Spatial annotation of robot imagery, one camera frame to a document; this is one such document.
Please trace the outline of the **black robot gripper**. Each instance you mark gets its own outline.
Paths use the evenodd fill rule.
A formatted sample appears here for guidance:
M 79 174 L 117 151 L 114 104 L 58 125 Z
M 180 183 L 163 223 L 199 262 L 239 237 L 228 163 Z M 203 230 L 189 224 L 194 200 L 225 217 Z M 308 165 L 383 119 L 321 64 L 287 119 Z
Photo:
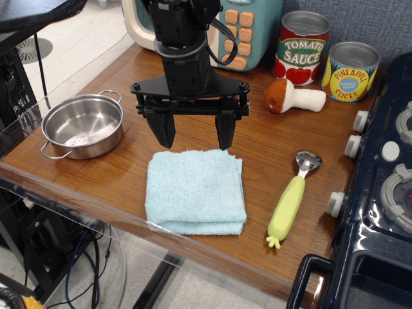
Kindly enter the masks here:
M 173 115 L 216 115 L 221 150 L 232 146 L 236 117 L 249 115 L 250 84 L 217 73 L 211 66 L 207 41 L 181 48 L 154 42 L 164 74 L 135 82 L 139 113 L 159 144 L 171 148 L 176 134 Z

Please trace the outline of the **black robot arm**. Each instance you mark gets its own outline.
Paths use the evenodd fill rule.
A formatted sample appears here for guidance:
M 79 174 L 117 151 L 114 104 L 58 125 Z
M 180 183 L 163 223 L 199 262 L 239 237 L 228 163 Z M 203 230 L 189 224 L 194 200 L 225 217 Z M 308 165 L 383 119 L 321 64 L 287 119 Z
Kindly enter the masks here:
M 236 122 L 249 114 L 250 84 L 217 73 L 207 40 L 213 26 L 230 40 L 232 32 L 216 19 L 219 1 L 144 1 L 154 28 L 154 50 L 165 74 L 131 85 L 136 108 L 159 144 L 171 148 L 175 115 L 213 115 L 220 149 L 231 147 Z

